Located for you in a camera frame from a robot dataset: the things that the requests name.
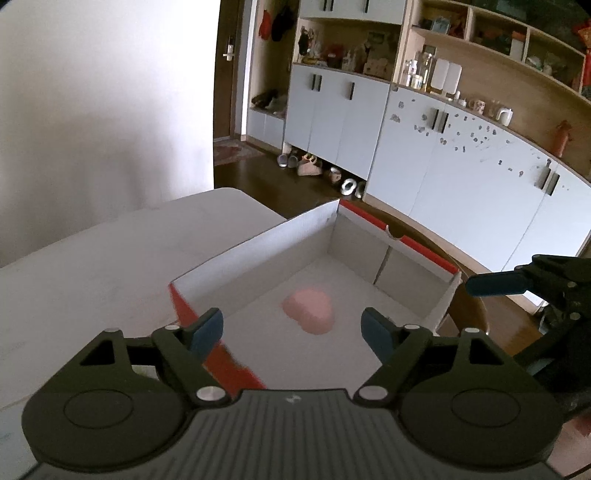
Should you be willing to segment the white wall cabinet unit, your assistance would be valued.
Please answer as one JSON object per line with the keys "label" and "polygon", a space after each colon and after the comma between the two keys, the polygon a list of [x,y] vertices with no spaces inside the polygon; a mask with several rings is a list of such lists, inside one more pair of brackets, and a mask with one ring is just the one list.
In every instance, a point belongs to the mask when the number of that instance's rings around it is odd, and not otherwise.
{"label": "white wall cabinet unit", "polygon": [[587,48],[510,1],[256,10],[250,139],[331,167],[488,270],[589,247]]}

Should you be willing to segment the pink heart-shaped box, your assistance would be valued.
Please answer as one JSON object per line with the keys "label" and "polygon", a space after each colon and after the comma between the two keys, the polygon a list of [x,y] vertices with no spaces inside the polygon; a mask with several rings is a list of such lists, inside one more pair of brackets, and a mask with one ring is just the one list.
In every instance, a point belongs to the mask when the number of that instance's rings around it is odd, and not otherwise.
{"label": "pink heart-shaped box", "polygon": [[304,332],[312,335],[327,334],[335,325],[332,299],[318,289],[305,288],[295,291],[283,300],[281,308]]}

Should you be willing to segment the red cardboard box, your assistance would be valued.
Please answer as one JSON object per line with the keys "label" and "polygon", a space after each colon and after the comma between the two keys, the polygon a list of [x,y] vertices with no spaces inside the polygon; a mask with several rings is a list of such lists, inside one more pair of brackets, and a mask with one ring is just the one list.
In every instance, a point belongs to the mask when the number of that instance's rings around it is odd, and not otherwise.
{"label": "red cardboard box", "polygon": [[460,282],[456,266],[342,201],[222,252],[169,291],[183,325],[221,311],[205,367],[229,394],[353,392],[380,366],[363,340],[363,311],[433,331]]}

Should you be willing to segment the white kettle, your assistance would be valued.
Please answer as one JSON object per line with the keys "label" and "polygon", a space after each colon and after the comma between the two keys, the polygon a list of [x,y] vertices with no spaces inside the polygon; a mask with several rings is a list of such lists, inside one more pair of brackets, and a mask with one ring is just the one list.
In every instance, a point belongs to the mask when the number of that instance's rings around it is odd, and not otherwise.
{"label": "white kettle", "polygon": [[514,111],[509,107],[501,106],[497,109],[495,120],[505,126],[508,127],[513,119]]}

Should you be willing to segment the brown wooden door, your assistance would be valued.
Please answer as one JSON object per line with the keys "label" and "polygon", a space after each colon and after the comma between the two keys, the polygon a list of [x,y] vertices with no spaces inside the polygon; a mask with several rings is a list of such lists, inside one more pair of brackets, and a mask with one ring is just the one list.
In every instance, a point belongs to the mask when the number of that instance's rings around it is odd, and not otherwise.
{"label": "brown wooden door", "polygon": [[236,41],[242,1],[221,0],[215,53],[213,91],[213,138],[215,141],[231,136],[235,107]]}

